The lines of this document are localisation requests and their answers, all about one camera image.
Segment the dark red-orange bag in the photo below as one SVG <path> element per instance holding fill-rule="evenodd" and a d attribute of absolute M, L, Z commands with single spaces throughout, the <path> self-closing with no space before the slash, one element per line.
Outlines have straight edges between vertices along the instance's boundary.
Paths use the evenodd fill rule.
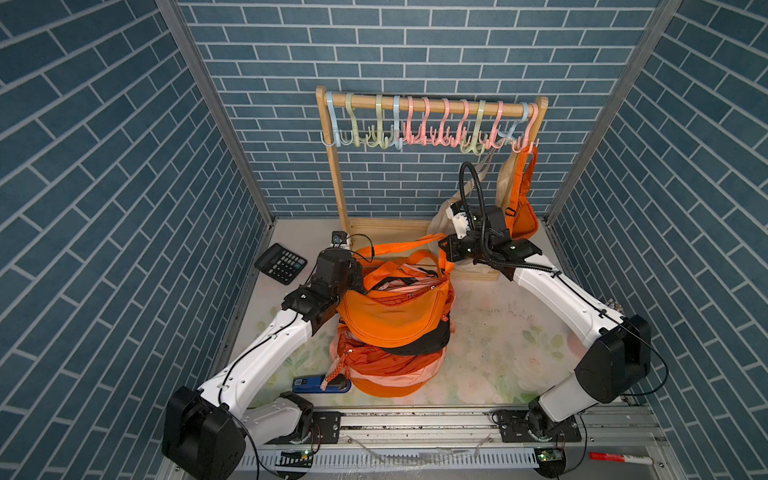
<path fill-rule="evenodd" d="M 392 355 L 379 347 L 359 341 L 351 336 L 349 331 L 342 329 L 337 332 L 331 343 L 331 366 L 325 377 L 327 380 L 332 380 L 337 375 L 343 374 L 350 380 L 349 367 L 369 375 L 412 373 L 438 359 L 444 361 L 445 354 L 446 348 L 429 355 Z"/>

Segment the large pink sling bag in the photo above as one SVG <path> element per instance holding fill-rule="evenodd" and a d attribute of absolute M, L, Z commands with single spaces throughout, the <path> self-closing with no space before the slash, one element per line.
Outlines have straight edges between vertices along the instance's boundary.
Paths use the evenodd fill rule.
<path fill-rule="evenodd" d="M 432 379 L 439 371 L 443 364 L 442 359 L 438 359 L 423 368 L 418 368 L 412 373 L 404 374 L 386 374 L 386 375 L 369 375 L 364 374 L 356 369 L 349 367 L 348 377 L 351 379 L 362 379 L 373 382 L 374 384 L 384 387 L 409 387 L 416 384 L 424 383 Z"/>

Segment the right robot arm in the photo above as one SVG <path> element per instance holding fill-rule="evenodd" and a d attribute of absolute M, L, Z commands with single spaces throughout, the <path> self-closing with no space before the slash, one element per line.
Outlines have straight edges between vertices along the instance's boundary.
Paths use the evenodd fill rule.
<path fill-rule="evenodd" d="M 470 260 L 489 266 L 531 292 L 586 349 L 573 373 L 528 405 L 530 434 L 549 440 L 576 414 L 612 402 L 647 377 L 656 352 L 651 345 L 651 325 L 638 315 L 626 317 L 598 301 L 531 241 L 512 238 L 500 208 L 484 202 L 471 206 L 469 194 L 484 196 L 479 174 L 470 162 L 462 163 L 459 173 L 471 175 L 472 181 L 461 183 L 459 201 L 446 209 L 454 232 L 440 241 L 441 252 L 451 262 Z"/>

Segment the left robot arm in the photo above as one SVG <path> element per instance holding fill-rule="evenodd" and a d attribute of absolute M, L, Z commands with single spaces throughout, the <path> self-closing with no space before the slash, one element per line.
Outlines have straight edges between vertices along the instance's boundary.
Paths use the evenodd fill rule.
<path fill-rule="evenodd" d="M 309 437 L 313 406 L 286 392 L 255 411 L 248 408 L 269 378 L 337 312 L 343 295 L 363 290 L 354 252 L 327 248 L 310 280 L 286 295 L 262 334 L 218 374 L 168 400 L 162 453 L 195 479 L 226 479 L 247 447 Z"/>

